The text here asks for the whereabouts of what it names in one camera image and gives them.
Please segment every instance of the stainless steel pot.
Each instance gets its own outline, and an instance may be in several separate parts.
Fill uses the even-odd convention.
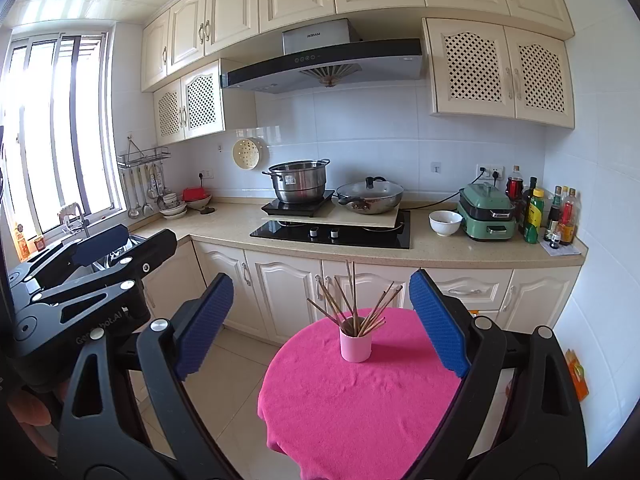
[[[276,196],[287,204],[315,202],[324,195],[326,165],[328,158],[321,160],[297,160],[271,166],[263,171],[271,177]]]
[[[340,186],[336,193],[338,204],[361,215],[377,215],[395,208],[402,200],[404,188],[381,176],[368,176],[364,182]]]

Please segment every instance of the window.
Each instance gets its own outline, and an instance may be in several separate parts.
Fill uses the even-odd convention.
[[[61,231],[77,202],[90,221],[120,208],[104,121],[106,35],[37,36],[11,45],[4,70],[10,216],[26,238]]]

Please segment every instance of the tile floor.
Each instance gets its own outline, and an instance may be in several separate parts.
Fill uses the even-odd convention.
[[[258,393],[277,346],[232,330],[216,337],[200,370],[185,388],[209,433],[244,480],[298,480],[300,468],[266,447],[267,431],[257,415]],[[134,388],[143,384],[134,381]],[[153,407],[142,402],[142,417],[154,449],[172,456]]]

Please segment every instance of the cutting board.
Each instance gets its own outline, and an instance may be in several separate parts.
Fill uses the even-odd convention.
[[[316,216],[277,216],[265,215],[263,220],[277,220],[280,222],[300,222],[305,224],[332,224],[332,225],[350,225],[357,227],[386,227],[396,226],[396,217],[398,216],[398,208],[396,206],[391,211],[379,215],[360,215],[354,213],[345,206],[338,204],[337,198],[332,198],[330,202],[324,204],[316,213]]]

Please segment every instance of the electrical outlet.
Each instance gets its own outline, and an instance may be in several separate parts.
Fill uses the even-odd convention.
[[[492,182],[494,180],[492,177],[494,171],[498,172],[498,180],[502,180],[504,178],[504,166],[498,166],[497,164],[478,164],[476,166],[476,175],[480,174],[481,166],[485,168],[485,171],[479,180],[489,180]]]

